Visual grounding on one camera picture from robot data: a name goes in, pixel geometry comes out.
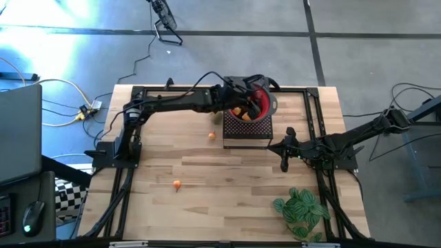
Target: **wooden table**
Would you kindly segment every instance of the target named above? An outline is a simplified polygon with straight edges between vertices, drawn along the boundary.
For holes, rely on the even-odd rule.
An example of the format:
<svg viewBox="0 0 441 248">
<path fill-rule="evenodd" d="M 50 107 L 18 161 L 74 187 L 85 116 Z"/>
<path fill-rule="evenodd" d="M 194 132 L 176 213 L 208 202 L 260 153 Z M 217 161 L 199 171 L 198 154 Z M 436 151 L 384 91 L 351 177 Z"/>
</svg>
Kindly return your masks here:
<svg viewBox="0 0 441 248">
<path fill-rule="evenodd" d="M 115 114 L 130 100 L 132 86 L 115 85 L 107 130 Z M 327 133 L 344 132 L 336 88 L 318 89 Z M 308 140 L 302 96 L 275 95 L 279 104 L 273 115 L 273 142 L 283 138 L 288 126 L 294 127 L 300 141 Z M 315 113 L 312 99 L 311 108 Z M 135 170 L 124 239 L 294 240 L 283 218 L 273 209 L 272 201 L 288 199 L 290 187 L 309 189 L 318 195 L 314 171 L 301 160 L 291 158 L 289 171 L 282 173 L 280 157 L 270 151 L 223 149 L 222 127 L 213 126 L 210 119 L 210 114 L 192 111 L 164 112 L 154 114 L 143 126 L 143 153 L 140 166 Z M 121 123 L 119 116 L 105 140 L 111 141 L 119 134 Z M 211 141 L 208 134 L 213 130 L 218 135 Z M 115 169 L 103 169 L 92 179 L 80 235 L 92 228 L 108 206 L 114 174 Z M 182 182 L 177 193 L 172 187 L 174 180 Z M 336 182 L 342 208 L 356 227 L 369 236 L 357 182 L 346 171 L 336 171 Z M 332 229 L 337 235 L 334 212 L 330 214 Z M 112 233 L 118 219 L 119 209 Z M 314 231 L 323 230 L 321 220 Z"/>
</svg>

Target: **laptop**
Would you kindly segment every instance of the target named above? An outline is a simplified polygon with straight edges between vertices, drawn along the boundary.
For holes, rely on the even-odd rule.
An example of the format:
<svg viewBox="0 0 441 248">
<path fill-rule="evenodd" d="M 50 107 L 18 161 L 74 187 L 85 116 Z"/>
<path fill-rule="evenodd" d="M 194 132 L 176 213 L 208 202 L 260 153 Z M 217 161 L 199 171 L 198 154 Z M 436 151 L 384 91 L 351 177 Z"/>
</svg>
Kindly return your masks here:
<svg viewBox="0 0 441 248">
<path fill-rule="evenodd" d="M 0 185 L 41 171 L 41 85 L 0 92 Z"/>
</svg>

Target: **gray floor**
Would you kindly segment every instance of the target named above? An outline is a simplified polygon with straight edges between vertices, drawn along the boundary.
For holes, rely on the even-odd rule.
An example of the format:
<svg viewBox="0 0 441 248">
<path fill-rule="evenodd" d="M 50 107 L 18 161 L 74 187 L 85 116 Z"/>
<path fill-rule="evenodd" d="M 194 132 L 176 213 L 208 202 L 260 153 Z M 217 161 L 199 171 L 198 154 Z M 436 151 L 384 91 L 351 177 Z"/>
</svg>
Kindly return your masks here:
<svg viewBox="0 0 441 248">
<path fill-rule="evenodd" d="M 148 5 L 144 0 L 11 1 L 0 24 L 48 25 L 71 28 L 147 30 Z M 305 32 L 301 0 L 169 0 L 179 30 L 290 31 Z M 310 0 L 319 32 L 440 33 L 440 1 L 426 0 Z M 0 56 L 23 72 L 43 78 L 74 81 L 89 99 L 111 92 L 120 76 L 132 71 L 133 61 L 145 56 L 151 36 L 44 34 L 37 31 L 0 32 Z M 203 73 L 225 75 L 262 73 L 282 85 L 317 85 L 309 38 L 294 37 L 183 37 L 184 46 L 155 41 L 152 58 L 137 65 L 137 76 L 121 83 L 193 83 Z M 319 39 L 318 47 L 326 84 L 338 88 L 345 114 L 383 110 L 391 101 L 389 90 L 399 82 L 441 87 L 441 43 L 420 39 Z M 5 64 L 0 70 L 10 71 Z M 217 83 L 209 78 L 207 83 Z M 19 87 L 0 82 L 0 88 Z M 427 99 L 421 92 L 403 93 L 403 107 L 415 108 Z M 69 85 L 47 83 L 43 97 L 68 105 L 83 104 Z M 103 98 L 105 105 L 109 97 Z M 69 109 L 44 104 L 64 113 Z M 104 120 L 105 113 L 97 118 Z M 347 128 L 369 117 L 346 118 Z M 48 123 L 69 117 L 44 113 Z M 86 123 L 96 134 L 102 124 Z M 403 194 L 416 190 L 406 150 L 368 162 L 374 141 L 367 141 L 357 159 L 365 193 L 365 209 L 373 238 L 415 245 L 441 244 L 441 200 L 404 203 Z M 440 145 L 441 140 L 431 142 Z M 401 145 L 400 136 L 381 137 L 376 154 Z M 43 153 L 48 156 L 81 153 L 92 149 L 92 139 L 81 123 L 68 127 L 43 127 Z M 65 163 L 84 163 L 86 157 L 62 158 Z"/>
</svg>

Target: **checkered mat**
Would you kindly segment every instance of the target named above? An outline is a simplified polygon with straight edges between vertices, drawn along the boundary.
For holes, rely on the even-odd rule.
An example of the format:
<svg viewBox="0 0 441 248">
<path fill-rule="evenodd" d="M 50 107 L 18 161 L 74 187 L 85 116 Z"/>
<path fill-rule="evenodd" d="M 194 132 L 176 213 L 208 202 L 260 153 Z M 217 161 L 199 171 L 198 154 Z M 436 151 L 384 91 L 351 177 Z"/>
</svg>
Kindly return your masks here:
<svg viewBox="0 0 441 248">
<path fill-rule="evenodd" d="M 78 216 L 81 201 L 89 189 L 64 180 L 57 180 L 55 184 L 57 222 L 64 223 Z"/>
</svg>

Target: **plant leaf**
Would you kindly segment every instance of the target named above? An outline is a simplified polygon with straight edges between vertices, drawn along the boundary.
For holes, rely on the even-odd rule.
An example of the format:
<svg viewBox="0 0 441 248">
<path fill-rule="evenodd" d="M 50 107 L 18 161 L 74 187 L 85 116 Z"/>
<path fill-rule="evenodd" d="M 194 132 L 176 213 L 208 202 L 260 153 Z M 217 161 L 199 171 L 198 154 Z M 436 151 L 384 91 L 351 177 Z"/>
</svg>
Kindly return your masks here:
<svg viewBox="0 0 441 248">
<path fill-rule="evenodd" d="M 306 221 L 305 216 L 300 214 L 296 215 L 296 220 L 297 222 Z"/>
<path fill-rule="evenodd" d="M 296 215 L 305 215 L 308 212 L 308 207 L 302 201 L 297 201 L 292 210 Z"/>
<path fill-rule="evenodd" d="M 312 231 L 312 229 L 317 225 L 320 221 L 320 216 L 317 216 L 312 213 L 308 213 L 305 215 L 305 220 L 308 222 L 308 230 Z"/>
<path fill-rule="evenodd" d="M 278 198 L 273 201 L 273 206 L 277 212 L 282 213 L 283 207 L 285 206 L 285 201 L 283 199 Z"/>
<path fill-rule="evenodd" d="M 329 215 L 328 208 L 325 206 L 322 206 L 322 209 L 323 209 L 323 218 L 330 220 L 331 216 Z"/>
<path fill-rule="evenodd" d="M 282 214 L 286 222 L 294 223 L 296 221 L 296 217 L 290 208 L 283 207 Z"/>
<path fill-rule="evenodd" d="M 317 204 L 316 197 L 309 190 L 302 190 L 299 196 L 306 206 L 314 206 Z"/>
<path fill-rule="evenodd" d="M 286 206 L 288 207 L 288 208 L 293 208 L 294 207 L 294 204 L 296 204 L 298 202 L 298 199 L 296 199 L 296 198 L 291 198 L 291 199 L 289 199 L 288 201 L 287 201 L 287 203 L 286 203 Z"/>
<path fill-rule="evenodd" d="M 294 227 L 292 233 L 299 238 L 306 238 L 308 236 L 308 230 L 304 227 Z"/>
<path fill-rule="evenodd" d="M 296 188 L 289 189 L 289 195 L 291 196 L 291 198 L 299 199 L 298 189 L 296 189 Z"/>
<path fill-rule="evenodd" d="M 322 233 L 317 233 L 316 235 L 312 236 L 311 239 L 309 240 L 310 242 L 320 242 L 320 240 L 322 239 Z"/>
<path fill-rule="evenodd" d="M 325 208 L 322 205 L 320 205 L 320 204 L 317 204 L 317 205 L 314 205 L 314 206 L 310 207 L 309 211 L 311 212 L 311 214 L 315 214 L 317 216 L 325 217 L 325 214 L 326 214 L 325 213 Z"/>
</svg>

